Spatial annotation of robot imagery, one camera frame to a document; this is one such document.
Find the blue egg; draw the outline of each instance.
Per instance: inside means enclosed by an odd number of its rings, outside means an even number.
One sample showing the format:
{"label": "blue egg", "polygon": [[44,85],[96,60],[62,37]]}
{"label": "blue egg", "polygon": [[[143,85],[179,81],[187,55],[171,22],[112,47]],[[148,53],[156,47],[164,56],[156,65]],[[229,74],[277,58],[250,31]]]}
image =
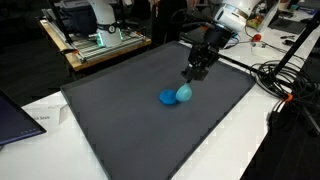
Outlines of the blue egg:
{"label": "blue egg", "polygon": [[165,105],[173,105],[177,103],[176,91],[171,89],[163,90],[159,96],[160,101]]}
{"label": "blue egg", "polygon": [[188,83],[181,86],[176,93],[176,99],[180,102],[189,101],[191,99],[191,96],[192,96],[192,90]]}

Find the person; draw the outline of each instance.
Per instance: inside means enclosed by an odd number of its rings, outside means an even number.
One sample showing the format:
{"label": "person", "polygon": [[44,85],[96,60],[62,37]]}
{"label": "person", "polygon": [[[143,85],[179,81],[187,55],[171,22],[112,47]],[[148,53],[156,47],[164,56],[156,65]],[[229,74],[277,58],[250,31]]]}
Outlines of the person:
{"label": "person", "polygon": [[150,3],[148,0],[135,0],[131,11],[132,17],[147,20],[151,17]]}
{"label": "person", "polygon": [[149,0],[152,5],[152,43],[159,46],[170,41],[179,40],[182,24],[172,24],[172,15],[180,10],[187,9],[186,0]]}

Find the black cable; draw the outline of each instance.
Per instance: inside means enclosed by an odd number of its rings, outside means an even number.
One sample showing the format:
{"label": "black cable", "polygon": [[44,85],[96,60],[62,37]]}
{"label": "black cable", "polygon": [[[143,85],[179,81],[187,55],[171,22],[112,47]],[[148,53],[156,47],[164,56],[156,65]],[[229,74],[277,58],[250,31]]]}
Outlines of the black cable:
{"label": "black cable", "polygon": [[252,38],[252,36],[248,33],[248,31],[247,31],[247,25],[244,27],[244,31],[246,32],[246,34],[247,34],[247,36],[249,36],[249,37],[251,37]]}
{"label": "black cable", "polygon": [[[297,113],[297,116],[296,116],[296,119],[294,120],[294,121],[296,121],[296,120],[298,120],[298,118],[299,118],[299,114],[300,114],[300,112],[298,111],[298,112],[296,112]],[[277,124],[277,120],[273,120],[273,119],[271,119],[271,123],[272,123],[272,129],[282,129],[282,128],[284,128],[284,127],[286,127],[287,126],[287,124],[288,124],[288,122],[289,122],[289,119],[285,119],[285,121],[283,122],[283,124],[281,124],[281,125],[279,125],[279,126],[275,126],[275,124]],[[292,128],[292,125],[291,126],[289,126],[289,128],[288,129],[286,129],[286,130],[284,130],[285,132],[288,132],[289,130],[291,130],[291,128]]]}
{"label": "black cable", "polygon": [[[182,24],[184,22],[186,22],[188,20],[188,17],[186,16],[186,12],[188,9],[179,9],[176,12],[174,12],[172,14],[172,16],[170,17],[170,23],[171,24]],[[181,13],[184,16],[184,19],[181,21],[173,21],[173,19],[177,16],[177,14]]]}
{"label": "black cable", "polygon": [[131,33],[127,33],[125,31],[122,31],[123,34],[127,35],[130,38],[141,38],[141,36],[131,36]]}
{"label": "black cable", "polygon": [[310,116],[319,116],[319,115],[320,115],[320,110],[317,110],[314,113],[304,114],[304,116],[308,116],[308,117],[310,117]]}
{"label": "black cable", "polygon": [[255,69],[255,68],[253,68],[253,67],[251,67],[251,66],[248,66],[248,65],[246,65],[246,64],[243,64],[243,63],[241,63],[241,62],[239,62],[239,61],[236,61],[236,60],[234,60],[234,59],[232,59],[232,58],[229,58],[229,57],[227,57],[227,56],[224,56],[224,55],[222,55],[222,54],[219,54],[219,57],[222,58],[222,59],[225,59],[225,60],[227,60],[227,61],[229,61],[229,62],[231,62],[232,64],[236,64],[236,65],[238,65],[238,66],[240,66],[240,67],[243,67],[243,68],[249,70],[250,72],[254,72],[254,73],[258,72],[257,69]]}
{"label": "black cable", "polygon": [[[255,64],[252,67],[259,66],[257,72],[250,71],[250,74],[262,89],[264,89],[267,93],[272,96],[275,96],[279,99],[282,99],[283,102],[287,104],[291,104],[293,106],[312,106],[314,105],[312,102],[315,98],[319,98],[319,91],[317,83],[313,82],[307,73],[304,72],[303,69],[299,68],[298,66],[288,63],[288,65],[292,66],[285,66],[282,71],[275,77],[273,70],[278,65],[280,61],[273,60],[268,61],[263,64]],[[287,90],[283,88],[282,83],[278,80],[285,79],[288,82],[287,88],[291,90],[289,93]],[[292,94],[292,99],[288,99],[289,94]],[[276,106],[276,111],[279,110],[282,103]]]}
{"label": "black cable", "polygon": [[229,46],[225,47],[224,49],[221,49],[221,51],[230,49],[230,48],[232,48],[232,47],[234,47],[234,46],[236,46],[238,44],[244,44],[244,43],[251,43],[251,41],[243,41],[243,42],[237,42],[237,43],[229,44]]}
{"label": "black cable", "polygon": [[[291,126],[289,126],[287,129],[283,130],[284,132],[289,132],[289,131],[293,128],[294,123],[299,119],[300,113],[301,113],[301,112],[298,111],[298,113],[297,113],[297,115],[296,115],[296,118],[295,118],[293,121],[291,121]],[[286,123],[284,124],[284,126],[279,127],[279,129],[285,127],[285,125],[286,125],[288,122],[289,122],[289,120],[287,119],[287,120],[286,120]]]}
{"label": "black cable", "polygon": [[229,46],[227,46],[227,47],[225,47],[225,48],[223,48],[223,49],[230,49],[230,48],[236,46],[237,44],[239,44],[239,41],[240,41],[240,40],[239,40],[238,38],[232,38],[232,39],[235,39],[237,42],[236,42],[236,43],[229,44]]}
{"label": "black cable", "polygon": [[[277,50],[277,51],[279,51],[279,52],[282,52],[282,53],[287,53],[288,51],[286,51],[286,50],[284,50],[284,49],[281,49],[281,48],[278,48],[278,47],[275,47],[275,46],[272,46],[272,45],[270,45],[270,44],[268,44],[268,43],[266,43],[266,42],[264,42],[264,41],[261,41],[262,43],[265,43],[267,46],[269,46],[269,47],[271,47],[271,48],[273,48],[273,49],[275,49],[275,50]],[[297,56],[297,55],[293,55],[294,57],[296,57],[296,58],[299,58],[300,60],[302,60],[303,62],[306,62],[306,59],[304,59],[304,58],[302,58],[302,57],[300,57],[300,56]]]}

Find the wire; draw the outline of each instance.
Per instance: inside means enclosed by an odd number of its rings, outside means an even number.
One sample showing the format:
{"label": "wire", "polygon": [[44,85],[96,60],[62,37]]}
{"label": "wire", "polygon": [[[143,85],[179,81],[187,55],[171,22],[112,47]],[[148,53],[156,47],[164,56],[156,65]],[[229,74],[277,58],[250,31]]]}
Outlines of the wire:
{"label": "wire", "polygon": [[[318,84],[310,79],[304,69],[290,62],[276,77],[273,70],[279,62],[279,60],[272,60],[262,64],[254,64],[252,67],[258,66],[258,71],[256,73],[250,71],[258,86],[281,100],[281,103],[276,105],[274,110],[278,112],[283,103],[293,105],[298,112],[301,112],[300,106],[314,107],[314,100],[320,98]],[[285,86],[288,89],[284,88],[279,79],[283,79],[287,83]]]}
{"label": "wire", "polygon": [[182,28],[187,28],[187,27],[191,27],[191,26],[194,26],[194,25],[203,25],[205,26],[206,25],[206,22],[191,22],[191,23],[187,23],[187,24],[184,24],[182,25]]}
{"label": "wire", "polygon": [[[188,17],[186,16],[186,12],[188,9],[179,9],[176,12],[174,12],[172,14],[172,16],[170,17],[170,23],[171,24],[182,24],[184,22],[186,22],[188,20]],[[173,19],[177,16],[177,14],[181,13],[184,16],[184,19],[181,21],[173,21]]]}
{"label": "wire", "polygon": [[128,32],[125,32],[125,31],[122,31],[123,34],[125,34],[126,36],[130,37],[130,38],[141,38],[141,36],[131,36],[131,33],[128,33]]}
{"label": "wire", "polygon": [[[247,31],[247,25],[245,26],[244,30],[245,30],[247,36],[249,36],[250,38],[253,37],[253,36],[251,36],[251,35],[248,33],[248,31]],[[269,46],[269,47],[271,47],[271,48],[273,48],[273,49],[275,49],[275,50],[277,50],[277,51],[279,51],[279,52],[282,52],[282,53],[287,53],[287,52],[288,52],[288,51],[286,51],[286,50],[284,50],[284,49],[281,49],[281,48],[275,47],[275,46],[273,46],[273,45],[270,45],[269,43],[267,43],[267,42],[265,42],[265,41],[260,41],[260,42],[265,43],[267,46]],[[302,58],[302,57],[300,57],[300,56],[297,56],[297,55],[293,55],[293,56],[296,57],[296,58],[299,58],[299,59],[302,60],[303,62],[306,61],[306,59],[304,59],[304,58]]]}
{"label": "wire", "polygon": [[229,44],[228,46],[226,46],[226,47],[223,48],[223,49],[230,49],[230,48],[236,46],[237,44],[239,44],[239,41],[240,41],[240,40],[239,40],[238,38],[232,38],[232,39],[236,40],[236,42]]}
{"label": "wire", "polygon": [[247,36],[249,36],[249,37],[251,37],[252,38],[252,36],[248,33],[248,31],[247,31],[247,25],[244,27],[244,30],[245,30],[245,32],[246,32],[246,34],[247,34]]}
{"label": "wire", "polygon": [[241,36],[240,36],[240,34],[237,34],[238,35],[238,37],[239,37],[239,41],[241,41]]}
{"label": "wire", "polygon": [[229,44],[229,46],[225,47],[224,49],[221,49],[221,51],[222,50],[228,50],[228,49],[230,49],[230,48],[232,48],[232,47],[234,47],[234,46],[236,46],[238,44],[244,44],[244,43],[252,43],[252,42],[251,41],[242,41],[242,42],[232,43],[232,44]]}

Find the workbench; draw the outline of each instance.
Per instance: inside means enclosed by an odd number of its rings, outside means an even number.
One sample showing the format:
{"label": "workbench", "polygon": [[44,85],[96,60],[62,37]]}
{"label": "workbench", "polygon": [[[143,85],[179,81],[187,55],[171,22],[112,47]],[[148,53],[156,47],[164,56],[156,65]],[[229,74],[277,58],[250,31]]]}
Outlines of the workbench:
{"label": "workbench", "polygon": [[[54,27],[54,24],[48,22],[47,20],[39,20],[39,25],[43,30],[43,33],[47,35],[48,39],[51,39],[53,43],[58,47],[59,51],[70,49],[70,45],[66,43],[59,35],[59,31]],[[93,60],[83,60],[79,56],[76,56],[74,53],[68,53],[63,55],[68,66],[69,72],[77,72],[99,63],[111,60],[120,55],[132,52],[134,50],[147,47],[151,44],[151,39],[144,37],[143,40],[131,44],[120,44],[117,47],[114,47],[110,51],[99,54],[97,57],[93,57]]]}
{"label": "workbench", "polygon": [[[307,17],[310,16],[302,12],[297,13],[297,18]],[[256,32],[248,29],[248,33],[253,35]],[[279,34],[290,35],[268,28],[262,36],[266,42],[288,50],[290,47],[282,44],[283,40],[280,39]],[[320,27],[313,31],[296,55],[307,58],[319,34]],[[249,40],[244,31],[240,35],[242,41]],[[221,53],[249,66],[270,60],[252,55],[249,43],[241,43]],[[244,68],[239,68],[223,59],[219,61],[247,72]],[[293,57],[290,62],[299,67],[304,64],[296,57]],[[172,179],[240,179],[268,133],[267,116],[278,101],[279,99],[268,95],[255,85],[205,138]],[[40,107],[48,109],[46,106],[52,108],[66,104],[62,93],[58,92],[29,104],[24,109],[26,111]],[[38,121],[44,124],[48,130],[47,134],[4,147],[0,154],[0,179],[107,179],[74,115],[67,106],[66,108],[61,110],[66,115],[60,114],[60,118],[58,116],[50,119],[52,124]]]}

